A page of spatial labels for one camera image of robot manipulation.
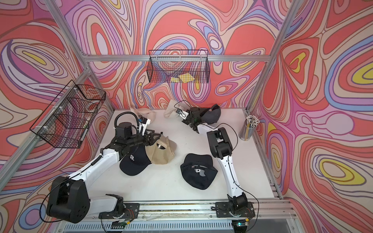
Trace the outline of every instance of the colorful swirl pattern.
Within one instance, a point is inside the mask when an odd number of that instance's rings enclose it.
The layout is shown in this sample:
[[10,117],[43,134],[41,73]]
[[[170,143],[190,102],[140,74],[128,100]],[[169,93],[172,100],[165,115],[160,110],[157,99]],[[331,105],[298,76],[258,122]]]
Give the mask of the colorful swirl pattern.
[[[0,169],[30,126],[71,79],[82,72],[43,0],[0,3]],[[52,180],[91,160],[109,120],[104,105],[80,149],[56,149],[41,141],[0,192],[0,232],[51,232],[39,208]],[[42,206],[45,215],[45,203]]]
[[[212,55],[269,54],[288,10],[279,0],[270,3],[83,0],[63,2],[60,9],[87,54],[207,49]],[[214,103],[246,107],[264,63],[213,62],[208,84],[148,83],[146,65],[145,62],[91,63],[117,108],[164,108],[170,99],[185,99],[202,107]],[[232,78],[237,79],[221,84]]]
[[254,110],[304,232],[373,232],[372,17],[372,1],[305,1]]

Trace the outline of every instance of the clear pencil holder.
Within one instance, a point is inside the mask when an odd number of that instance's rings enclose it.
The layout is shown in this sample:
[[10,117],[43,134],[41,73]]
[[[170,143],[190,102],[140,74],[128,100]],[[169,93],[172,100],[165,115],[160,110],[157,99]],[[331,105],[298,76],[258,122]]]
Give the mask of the clear pencil holder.
[[255,131],[256,127],[249,127],[245,123],[241,128],[241,131],[238,134],[238,137],[241,138],[241,140],[247,141],[251,138]]

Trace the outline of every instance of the navy baseball cap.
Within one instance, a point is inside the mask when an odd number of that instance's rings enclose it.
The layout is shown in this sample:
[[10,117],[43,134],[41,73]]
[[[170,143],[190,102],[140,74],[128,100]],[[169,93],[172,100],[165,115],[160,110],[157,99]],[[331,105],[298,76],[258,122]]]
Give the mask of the navy baseball cap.
[[151,164],[151,161],[146,155],[145,145],[141,144],[138,148],[131,148],[130,153],[121,160],[119,168],[129,176],[136,176],[149,164]]
[[210,155],[188,154],[180,168],[184,180],[202,190],[210,186],[217,174]]

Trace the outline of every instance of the metal vent grille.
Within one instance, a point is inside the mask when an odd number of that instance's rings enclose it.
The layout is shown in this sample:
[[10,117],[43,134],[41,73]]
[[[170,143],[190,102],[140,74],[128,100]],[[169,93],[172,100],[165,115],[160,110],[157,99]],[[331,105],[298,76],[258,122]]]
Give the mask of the metal vent grille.
[[[103,224],[107,231],[137,230],[232,230],[230,220],[197,220],[197,221],[133,221],[126,227],[111,226],[111,222]],[[64,232],[101,232],[100,222],[67,223]]]

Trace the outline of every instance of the wire basket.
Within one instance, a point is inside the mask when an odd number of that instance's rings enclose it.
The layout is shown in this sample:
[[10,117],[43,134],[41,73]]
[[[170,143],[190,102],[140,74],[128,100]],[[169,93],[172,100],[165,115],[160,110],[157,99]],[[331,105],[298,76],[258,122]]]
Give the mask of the wire basket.
[[208,83],[208,50],[149,50],[149,82]]
[[30,130],[55,148],[80,148],[105,98],[101,89],[75,84],[40,129]]

